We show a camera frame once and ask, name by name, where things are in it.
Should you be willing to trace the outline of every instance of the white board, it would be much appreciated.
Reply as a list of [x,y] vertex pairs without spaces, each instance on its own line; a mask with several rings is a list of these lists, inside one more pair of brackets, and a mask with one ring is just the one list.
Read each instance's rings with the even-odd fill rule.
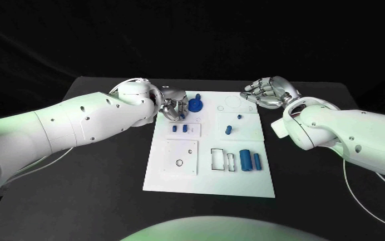
[[[195,98],[198,93],[202,97],[204,108],[198,113],[189,112],[182,123],[172,122],[162,115],[157,116],[143,190],[274,198],[257,105],[244,100],[237,92],[188,91],[188,98]],[[237,119],[238,114],[244,116],[241,120]],[[234,123],[234,129],[241,129],[251,134],[242,135],[238,132],[237,137],[237,131],[234,131],[234,138],[231,135],[222,138],[219,132],[225,132],[225,128],[219,130],[219,127],[227,126],[228,123]],[[183,124],[201,124],[201,136],[188,133],[183,135],[180,132],[173,135],[170,129],[173,128],[172,125],[176,124],[178,129],[183,128]],[[182,169],[176,165],[173,165],[175,171],[165,171],[165,158],[169,157],[165,150],[169,147],[168,142],[170,140],[196,141],[198,164],[195,175],[179,175],[178,172]],[[225,170],[212,170],[212,149],[224,149]],[[254,159],[254,170],[241,170],[240,150],[242,149],[250,149],[251,155],[254,153],[260,154],[261,171],[255,170]],[[230,171],[228,154],[234,154],[235,171]],[[170,164],[176,164],[173,162],[176,160],[175,155],[172,159]]]

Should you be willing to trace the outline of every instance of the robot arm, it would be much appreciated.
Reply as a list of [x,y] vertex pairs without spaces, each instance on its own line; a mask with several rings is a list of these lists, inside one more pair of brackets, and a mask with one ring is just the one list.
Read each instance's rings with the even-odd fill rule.
[[159,111],[170,120],[185,119],[185,91],[169,87],[159,90],[142,78],[129,81],[110,94],[82,95],[45,109],[0,119],[0,186],[29,163],[152,123]]
[[271,124],[280,138],[290,135],[304,150],[328,147],[346,161],[385,174],[384,115],[339,110],[325,100],[303,97],[281,77],[260,79],[245,90],[253,91],[241,93],[242,98],[260,106],[284,107],[283,118]]

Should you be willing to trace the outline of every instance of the small blue piece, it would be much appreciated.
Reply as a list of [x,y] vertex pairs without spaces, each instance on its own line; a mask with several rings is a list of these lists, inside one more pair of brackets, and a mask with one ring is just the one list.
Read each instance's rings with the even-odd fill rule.
[[189,111],[199,112],[202,110],[204,103],[201,101],[201,94],[196,94],[195,98],[189,100]]
[[231,134],[231,130],[232,130],[232,127],[231,127],[231,125],[227,127],[227,131],[225,131],[225,133],[230,135]]
[[241,150],[240,158],[241,158],[242,171],[251,171],[253,170],[251,151],[247,149]]
[[258,153],[254,153],[254,161],[255,161],[255,169],[261,170],[263,167],[261,167],[261,160],[260,160],[260,154]]

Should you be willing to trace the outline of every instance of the robotic hand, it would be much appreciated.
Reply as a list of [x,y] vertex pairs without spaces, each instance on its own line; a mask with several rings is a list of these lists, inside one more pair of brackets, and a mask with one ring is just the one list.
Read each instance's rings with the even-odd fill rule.
[[385,115],[341,110],[325,100],[303,97],[280,76],[258,79],[245,91],[241,97],[261,107],[284,108],[271,124],[280,138],[290,135],[304,150],[328,147],[346,161],[385,174]]
[[38,159],[152,123],[157,112],[183,121],[188,110],[185,91],[169,86],[159,89],[147,79],[133,78],[108,94],[82,95],[0,119],[0,186]]

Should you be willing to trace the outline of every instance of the table surface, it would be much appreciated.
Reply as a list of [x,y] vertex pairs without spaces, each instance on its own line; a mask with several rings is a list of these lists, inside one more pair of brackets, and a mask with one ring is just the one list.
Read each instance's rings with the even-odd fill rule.
[[[81,77],[65,99],[108,92],[123,80]],[[153,79],[152,83],[189,91],[242,91],[250,81]],[[294,86],[304,96],[356,109],[341,83],[294,82]],[[349,194],[342,158],[323,147],[304,151],[289,137],[279,139],[270,124],[283,109],[258,110],[276,199],[143,191],[155,130],[149,124],[77,147],[51,167],[12,183],[0,202],[0,240],[120,240],[155,224],[201,215],[264,220],[329,240],[384,239],[385,225]],[[364,205],[385,218],[384,181],[354,164],[346,172]]]

